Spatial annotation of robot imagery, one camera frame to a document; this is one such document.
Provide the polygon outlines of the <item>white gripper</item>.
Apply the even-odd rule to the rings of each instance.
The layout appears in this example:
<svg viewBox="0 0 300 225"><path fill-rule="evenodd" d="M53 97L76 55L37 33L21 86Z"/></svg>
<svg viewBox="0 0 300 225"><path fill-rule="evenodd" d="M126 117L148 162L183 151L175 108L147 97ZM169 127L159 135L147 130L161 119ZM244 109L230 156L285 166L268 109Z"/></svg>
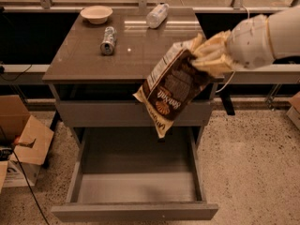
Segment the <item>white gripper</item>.
<svg viewBox="0 0 300 225"><path fill-rule="evenodd" d="M265 15L243 20L232 31L219 32L203 43L200 40L200 37L196 37L191 48L191 53L197 58L191 65L212 77L232 72L233 61L247 69L269 66L275 61L269 43ZM225 55L226 47L232 59Z"/></svg>

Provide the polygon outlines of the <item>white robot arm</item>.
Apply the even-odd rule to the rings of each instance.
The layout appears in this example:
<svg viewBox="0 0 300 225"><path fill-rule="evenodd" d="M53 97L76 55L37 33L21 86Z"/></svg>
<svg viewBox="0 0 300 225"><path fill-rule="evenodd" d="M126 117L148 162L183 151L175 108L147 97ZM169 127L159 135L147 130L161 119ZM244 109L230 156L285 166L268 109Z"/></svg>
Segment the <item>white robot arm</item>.
<svg viewBox="0 0 300 225"><path fill-rule="evenodd" d="M256 69L300 55L300 7L257 15L214 34L192 49L192 66L213 77L237 68Z"/></svg>

